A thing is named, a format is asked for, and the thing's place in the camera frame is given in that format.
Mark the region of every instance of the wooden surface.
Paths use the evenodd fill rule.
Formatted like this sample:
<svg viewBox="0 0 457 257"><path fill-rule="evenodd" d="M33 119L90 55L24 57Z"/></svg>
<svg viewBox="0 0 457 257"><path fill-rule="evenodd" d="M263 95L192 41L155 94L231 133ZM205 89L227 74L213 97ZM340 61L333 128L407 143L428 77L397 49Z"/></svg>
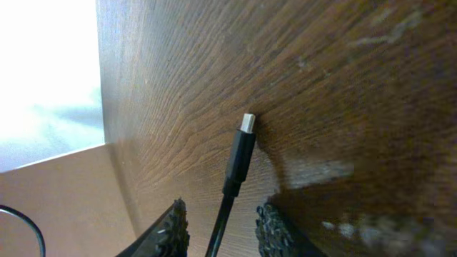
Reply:
<svg viewBox="0 0 457 257"><path fill-rule="evenodd" d="M135 240L106 146L0 173L0 202L43 233L46 256L115 256ZM0 213L0 256L39 256L33 231Z"/></svg>
<svg viewBox="0 0 457 257"><path fill-rule="evenodd" d="M97 13L136 235L182 197L189 255L204 255L251 112L258 143L220 256L258 255L271 196L331 256L456 247L455 2L98 0Z"/></svg>

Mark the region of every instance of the black textured object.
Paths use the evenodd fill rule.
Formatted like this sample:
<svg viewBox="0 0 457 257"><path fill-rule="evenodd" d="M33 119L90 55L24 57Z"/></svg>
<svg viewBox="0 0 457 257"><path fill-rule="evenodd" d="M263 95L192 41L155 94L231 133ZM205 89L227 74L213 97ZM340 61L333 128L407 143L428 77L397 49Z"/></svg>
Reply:
<svg viewBox="0 0 457 257"><path fill-rule="evenodd" d="M326 256L270 203L257 207L258 251L262 257Z"/></svg>
<svg viewBox="0 0 457 257"><path fill-rule="evenodd" d="M186 204L178 199L117 257L185 257L190 238L186 229Z"/></svg>

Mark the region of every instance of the black cord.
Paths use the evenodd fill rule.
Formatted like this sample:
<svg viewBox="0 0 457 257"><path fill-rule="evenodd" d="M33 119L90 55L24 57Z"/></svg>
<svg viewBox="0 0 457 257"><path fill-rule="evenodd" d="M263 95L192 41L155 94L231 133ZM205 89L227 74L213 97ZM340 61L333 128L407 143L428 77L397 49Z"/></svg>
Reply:
<svg viewBox="0 0 457 257"><path fill-rule="evenodd" d="M11 216L15 216L17 218L20 218L22 221L24 221L25 223L27 223L27 225L29 225L31 227L31 229L35 232L36 234L36 238L38 239L38 244L40 246L40 254L41 254L41 257L44 257L46 256L46 247L44 245L44 238L43 238L43 234L41 233L40 229L38 228L38 226L29 218L27 217L25 214L23 214L22 212L20 211L17 211L11 207L8 207L8 206L5 206L5 205L0 205L0 212L4 212L4 213L7 213Z"/></svg>
<svg viewBox="0 0 457 257"><path fill-rule="evenodd" d="M221 245L224 231L226 230L227 221L229 220L231 207L233 206L234 197L224 196L222 199L219 214L217 215L216 224L214 224L211 240L209 241L208 250L206 250L205 257L216 257Z"/></svg>
<svg viewBox="0 0 457 257"><path fill-rule="evenodd" d="M216 224L209 241L205 257L216 257L221 245L227 221L229 220L231 207L235 197L238 196L241 184L248 175L249 163L251 162L252 151L256 142L256 135L252 133L255 116L244 114L241 128L236 131L231 147L230 160L226 169L226 180L224 182L224 198L222 199Z"/></svg>

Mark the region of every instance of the dark brown wood panel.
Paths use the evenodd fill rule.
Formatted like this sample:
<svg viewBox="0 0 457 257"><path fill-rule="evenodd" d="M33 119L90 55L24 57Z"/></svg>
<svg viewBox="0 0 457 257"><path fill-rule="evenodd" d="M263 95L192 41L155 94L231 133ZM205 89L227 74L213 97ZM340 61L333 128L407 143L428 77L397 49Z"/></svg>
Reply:
<svg viewBox="0 0 457 257"><path fill-rule="evenodd" d="M258 255L268 198L332 256L457 247L454 2L98 0L97 12L106 138L137 235L182 197L189 255L204 255L251 112L258 143L220 256Z"/></svg>

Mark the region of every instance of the usb cable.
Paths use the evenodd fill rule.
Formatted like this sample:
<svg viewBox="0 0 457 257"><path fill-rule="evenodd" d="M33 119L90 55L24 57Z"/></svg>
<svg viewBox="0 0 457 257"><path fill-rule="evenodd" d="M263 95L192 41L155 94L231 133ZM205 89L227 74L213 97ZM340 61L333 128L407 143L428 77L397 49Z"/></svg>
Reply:
<svg viewBox="0 0 457 257"><path fill-rule="evenodd" d="M253 114L244 114L241 128L236 130L226 169L226 180L222 189L224 197L205 257L216 257L229 220L233 201L239 195L241 184L248 175L249 163L256 142L256 134L252 132L255 119Z"/></svg>

